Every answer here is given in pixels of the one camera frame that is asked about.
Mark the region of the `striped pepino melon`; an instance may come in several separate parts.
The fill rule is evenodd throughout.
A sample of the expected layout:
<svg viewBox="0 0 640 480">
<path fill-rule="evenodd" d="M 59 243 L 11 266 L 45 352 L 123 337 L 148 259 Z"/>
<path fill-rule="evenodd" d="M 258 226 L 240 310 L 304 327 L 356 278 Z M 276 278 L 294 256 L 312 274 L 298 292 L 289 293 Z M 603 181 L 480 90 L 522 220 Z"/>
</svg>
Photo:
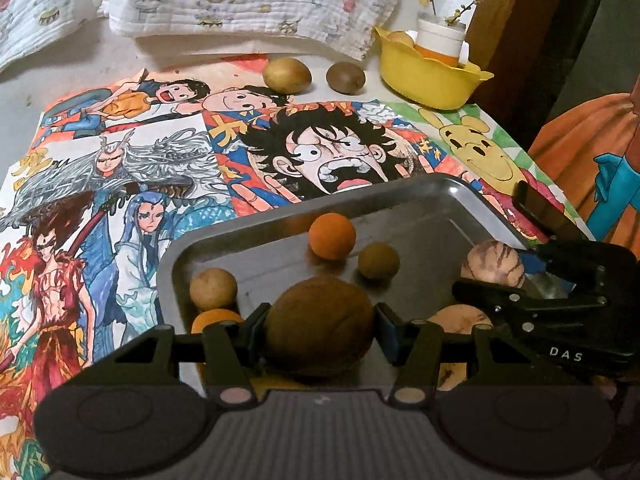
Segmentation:
<svg viewBox="0 0 640 480">
<path fill-rule="evenodd" d="M 498 240 L 477 244 L 462 262 L 461 277 L 506 287 L 521 288 L 525 269 L 518 252 Z"/>
<path fill-rule="evenodd" d="M 468 304 L 452 304 L 432 315 L 428 322 L 439 325 L 445 333 L 471 335 L 477 325 L 491 326 L 491 320 L 480 309 Z"/>
</svg>

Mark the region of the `small orange tangerine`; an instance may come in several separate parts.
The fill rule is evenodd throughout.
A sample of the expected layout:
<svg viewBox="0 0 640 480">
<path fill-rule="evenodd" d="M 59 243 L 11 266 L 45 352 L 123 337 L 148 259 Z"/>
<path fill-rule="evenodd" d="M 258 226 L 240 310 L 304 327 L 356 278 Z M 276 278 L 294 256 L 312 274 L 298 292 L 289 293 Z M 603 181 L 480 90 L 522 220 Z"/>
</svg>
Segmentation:
<svg viewBox="0 0 640 480">
<path fill-rule="evenodd" d="M 322 214 L 308 230 L 311 251 L 324 260 L 344 260 L 354 249 L 356 238 L 352 222 L 335 212 Z"/>
<path fill-rule="evenodd" d="M 242 316 L 228 309 L 212 309 L 200 312 L 191 326 L 192 334 L 200 334 L 205 327 L 213 324 L 231 322 L 242 323 Z"/>
</svg>

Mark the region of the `small brown round fruit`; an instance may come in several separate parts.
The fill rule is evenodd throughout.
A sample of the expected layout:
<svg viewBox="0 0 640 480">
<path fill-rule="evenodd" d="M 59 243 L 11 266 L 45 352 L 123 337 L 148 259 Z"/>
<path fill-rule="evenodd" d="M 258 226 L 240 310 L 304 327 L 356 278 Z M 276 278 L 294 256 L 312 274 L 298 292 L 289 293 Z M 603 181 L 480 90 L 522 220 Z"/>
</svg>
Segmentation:
<svg viewBox="0 0 640 480">
<path fill-rule="evenodd" d="M 359 254 L 358 271 L 368 280 L 390 280 L 399 269 L 398 252 L 389 244 L 373 242 Z"/>
</svg>

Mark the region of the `brown oval fruit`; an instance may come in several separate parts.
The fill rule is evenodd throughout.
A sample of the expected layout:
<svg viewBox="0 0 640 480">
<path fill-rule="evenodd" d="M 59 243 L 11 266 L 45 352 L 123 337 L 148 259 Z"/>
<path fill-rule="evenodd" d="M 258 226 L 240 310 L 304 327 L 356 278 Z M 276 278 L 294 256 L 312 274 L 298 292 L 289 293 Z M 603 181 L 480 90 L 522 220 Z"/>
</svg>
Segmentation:
<svg viewBox="0 0 640 480">
<path fill-rule="evenodd" d="M 369 351 L 373 315 L 358 286 L 331 275 L 303 280 L 269 309 L 266 363 L 289 375 L 341 373 Z"/>
</svg>

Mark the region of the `dark brown kiwi fruit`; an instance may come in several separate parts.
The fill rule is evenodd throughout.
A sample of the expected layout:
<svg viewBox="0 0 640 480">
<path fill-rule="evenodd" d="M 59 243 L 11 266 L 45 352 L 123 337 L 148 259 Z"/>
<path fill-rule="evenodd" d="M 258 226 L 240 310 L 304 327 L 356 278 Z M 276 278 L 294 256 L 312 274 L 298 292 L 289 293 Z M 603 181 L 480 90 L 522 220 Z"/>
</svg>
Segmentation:
<svg viewBox="0 0 640 480">
<path fill-rule="evenodd" d="M 354 63 L 337 62 L 326 71 L 326 82 L 332 90 L 352 96 L 363 89 L 366 73 Z"/>
</svg>

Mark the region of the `yellow-green potato-like fruit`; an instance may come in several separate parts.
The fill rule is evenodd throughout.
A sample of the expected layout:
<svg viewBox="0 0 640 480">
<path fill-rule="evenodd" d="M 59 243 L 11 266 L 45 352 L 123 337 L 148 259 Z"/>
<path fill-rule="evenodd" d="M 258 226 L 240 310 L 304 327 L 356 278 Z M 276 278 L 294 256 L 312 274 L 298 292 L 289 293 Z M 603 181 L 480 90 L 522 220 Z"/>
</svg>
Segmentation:
<svg viewBox="0 0 640 480">
<path fill-rule="evenodd" d="M 262 70 L 262 79 L 274 91 L 297 94 L 310 87 L 312 76 L 309 68 L 296 58 L 276 58 Z"/>
</svg>

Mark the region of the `large yellow round fruit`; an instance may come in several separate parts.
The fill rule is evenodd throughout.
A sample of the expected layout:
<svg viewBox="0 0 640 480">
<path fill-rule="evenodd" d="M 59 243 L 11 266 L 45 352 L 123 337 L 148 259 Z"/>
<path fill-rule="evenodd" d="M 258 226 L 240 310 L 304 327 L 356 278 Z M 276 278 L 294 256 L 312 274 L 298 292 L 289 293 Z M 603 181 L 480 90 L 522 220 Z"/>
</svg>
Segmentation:
<svg viewBox="0 0 640 480">
<path fill-rule="evenodd" d="M 439 367 L 438 391 L 450 391 L 466 381 L 465 363 L 442 363 Z"/>
</svg>

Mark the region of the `small tan round fruit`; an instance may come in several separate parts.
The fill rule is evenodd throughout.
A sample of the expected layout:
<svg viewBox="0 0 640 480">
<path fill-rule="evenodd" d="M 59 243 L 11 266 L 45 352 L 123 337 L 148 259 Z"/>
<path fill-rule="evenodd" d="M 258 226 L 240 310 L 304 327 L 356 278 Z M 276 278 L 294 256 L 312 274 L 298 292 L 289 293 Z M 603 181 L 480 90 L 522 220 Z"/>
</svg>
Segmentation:
<svg viewBox="0 0 640 480">
<path fill-rule="evenodd" d="M 235 302 L 238 282 L 227 270 L 208 268 L 190 283 L 189 294 L 194 306 L 201 311 L 220 309 Z"/>
</svg>

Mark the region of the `teal cloth ribbon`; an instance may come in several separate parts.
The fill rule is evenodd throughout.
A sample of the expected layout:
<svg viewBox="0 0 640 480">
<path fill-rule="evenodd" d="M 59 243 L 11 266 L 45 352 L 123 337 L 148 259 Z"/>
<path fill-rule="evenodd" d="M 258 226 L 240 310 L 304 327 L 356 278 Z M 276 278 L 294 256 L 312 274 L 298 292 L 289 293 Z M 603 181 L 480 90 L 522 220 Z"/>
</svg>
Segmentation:
<svg viewBox="0 0 640 480">
<path fill-rule="evenodd" d="M 594 179 L 596 206 L 587 226 L 596 240 L 604 240 L 628 206 L 639 211 L 640 174 L 625 156 L 605 153 L 594 161 L 598 165 Z"/>
</svg>

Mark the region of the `orange cloth garment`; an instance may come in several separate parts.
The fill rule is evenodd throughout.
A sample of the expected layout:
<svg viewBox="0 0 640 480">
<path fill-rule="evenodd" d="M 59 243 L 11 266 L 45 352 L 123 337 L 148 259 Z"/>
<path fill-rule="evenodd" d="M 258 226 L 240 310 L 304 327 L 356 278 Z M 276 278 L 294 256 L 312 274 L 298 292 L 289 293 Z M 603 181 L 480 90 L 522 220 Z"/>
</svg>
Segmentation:
<svg viewBox="0 0 640 480">
<path fill-rule="evenodd" d="M 625 156 L 639 171 L 639 87 L 579 104 L 544 125 L 528 154 L 559 185 L 585 221 L 596 206 L 594 159 L 605 153 Z M 628 206 L 604 240 L 639 252 L 639 211 Z"/>
</svg>

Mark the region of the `winnie pooh drawing sheet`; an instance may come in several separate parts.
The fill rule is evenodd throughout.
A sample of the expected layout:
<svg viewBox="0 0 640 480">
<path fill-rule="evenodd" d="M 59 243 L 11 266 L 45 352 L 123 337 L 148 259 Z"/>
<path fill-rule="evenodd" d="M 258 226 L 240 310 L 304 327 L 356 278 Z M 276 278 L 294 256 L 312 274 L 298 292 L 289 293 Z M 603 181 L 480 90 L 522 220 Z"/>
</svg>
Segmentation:
<svg viewBox="0 0 640 480">
<path fill-rule="evenodd" d="M 447 163 L 443 169 L 447 174 L 477 184 L 488 202 L 528 240 L 539 242 L 541 232 L 514 208 L 512 194 L 520 181 L 536 188 L 582 234 L 593 238 L 559 185 L 478 106 L 468 104 L 452 112 L 439 112 L 406 102 L 386 101 L 384 105 L 399 118 L 399 129 L 421 131 L 426 140 L 438 146 L 437 151 L 429 148 L 427 153 Z"/>
</svg>

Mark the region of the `metal baking tray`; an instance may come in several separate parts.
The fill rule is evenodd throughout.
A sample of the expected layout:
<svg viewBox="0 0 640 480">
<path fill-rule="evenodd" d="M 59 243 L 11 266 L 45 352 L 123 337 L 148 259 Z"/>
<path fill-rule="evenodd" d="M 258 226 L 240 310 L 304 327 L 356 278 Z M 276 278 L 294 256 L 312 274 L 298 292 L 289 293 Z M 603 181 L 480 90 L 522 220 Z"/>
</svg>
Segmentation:
<svg viewBox="0 0 640 480">
<path fill-rule="evenodd" d="M 356 230 L 356 244 L 338 261 L 316 256 L 308 230 L 322 214 L 336 212 Z M 426 320 L 454 303 L 451 286 L 463 258 L 484 240 L 515 249 L 532 244 L 468 184 L 446 174 L 396 180 L 308 200 L 206 226 L 171 242 L 160 262 L 158 301 L 176 333 L 190 332 L 198 310 L 189 286 L 209 268 L 238 282 L 235 307 L 248 318 L 296 283 L 315 275 L 363 286 L 358 256 L 373 242 L 392 246 L 399 272 L 387 283 L 366 286 L 372 302 L 384 302 L 404 321 Z"/>
</svg>

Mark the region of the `colourful anime poster mat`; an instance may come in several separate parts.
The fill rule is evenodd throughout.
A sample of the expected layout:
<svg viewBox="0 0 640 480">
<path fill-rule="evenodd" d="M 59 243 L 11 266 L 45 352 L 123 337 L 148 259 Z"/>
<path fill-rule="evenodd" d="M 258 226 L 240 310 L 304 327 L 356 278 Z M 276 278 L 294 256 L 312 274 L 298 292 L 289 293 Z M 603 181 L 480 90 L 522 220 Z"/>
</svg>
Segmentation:
<svg viewBox="0 0 640 480">
<path fill-rule="evenodd" d="M 162 322 L 158 269 L 202 226 L 398 178 L 465 166 L 423 133 L 412 108 L 310 104 L 336 159 L 289 177 L 244 142 L 293 114 L 262 81 L 263 55 L 138 73 L 51 105 L 1 188 L 1 474 L 40 479 L 38 402 L 84 367 Z"/>
</svg>

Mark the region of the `white printed muslin cloth left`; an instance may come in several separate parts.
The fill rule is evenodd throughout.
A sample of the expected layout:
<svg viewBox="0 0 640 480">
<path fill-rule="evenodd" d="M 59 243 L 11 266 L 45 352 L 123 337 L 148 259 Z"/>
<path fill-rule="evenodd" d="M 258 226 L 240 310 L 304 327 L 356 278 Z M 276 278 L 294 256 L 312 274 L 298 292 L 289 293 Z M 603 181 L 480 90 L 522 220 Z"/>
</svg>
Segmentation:
<svg viewBox="0 0 640 480">
<path fill-rule="evenodd" d="M 1 67 L 103 15 L 103 0 L 1 0 Z"/>
</svg>

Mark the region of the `brown wooden door frame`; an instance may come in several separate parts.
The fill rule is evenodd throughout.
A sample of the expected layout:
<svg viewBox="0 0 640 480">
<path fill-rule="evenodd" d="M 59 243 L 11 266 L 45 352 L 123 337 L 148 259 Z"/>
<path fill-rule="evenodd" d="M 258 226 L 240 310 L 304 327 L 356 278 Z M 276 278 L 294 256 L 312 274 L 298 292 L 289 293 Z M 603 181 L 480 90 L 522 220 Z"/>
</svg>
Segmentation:
<svg viewBox="0 0 640 480">
<path fill-rule="evenodd" d="M 601 0 L 480 0 L 471 60 L 494 78 L 472 102 L 528 148 L 582 50 Z"/>
</svg>

